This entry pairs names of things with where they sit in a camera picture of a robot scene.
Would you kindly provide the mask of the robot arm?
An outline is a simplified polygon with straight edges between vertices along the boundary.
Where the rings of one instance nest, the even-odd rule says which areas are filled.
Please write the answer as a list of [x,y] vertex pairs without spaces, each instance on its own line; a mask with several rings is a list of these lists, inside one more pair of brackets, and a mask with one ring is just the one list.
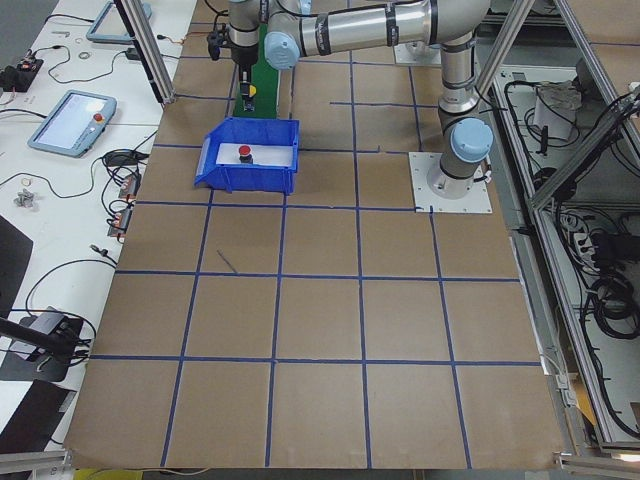
[[252,110],[252,68],[259,58],[276,70],[290,70],[303,57],[422,41],[441,56],[442,94],[438,112],[444,151],[427,174],[430,190],[445,199],[464,198],[488,156],[493,134],[475,111],[474,31],[487,1],[399,1],[314,13],[309,1],[232,1],[225,23],[214,23],[208,52],[217,60],[227,49],[238,67],[243,106]]

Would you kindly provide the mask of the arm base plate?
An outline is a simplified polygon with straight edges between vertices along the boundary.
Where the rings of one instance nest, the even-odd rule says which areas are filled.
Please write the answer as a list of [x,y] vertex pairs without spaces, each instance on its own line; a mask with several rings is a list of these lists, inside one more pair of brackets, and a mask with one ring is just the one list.
[[408,66],[441,66],[439,45],[427,45],[424,42],[410,42],[395,46],[394,57],[398,65]]
[[410,152],[408,157],[416,212],[483,215],[493,212],[482,164],[472,177],[457,180],[441,169],[441,153]]

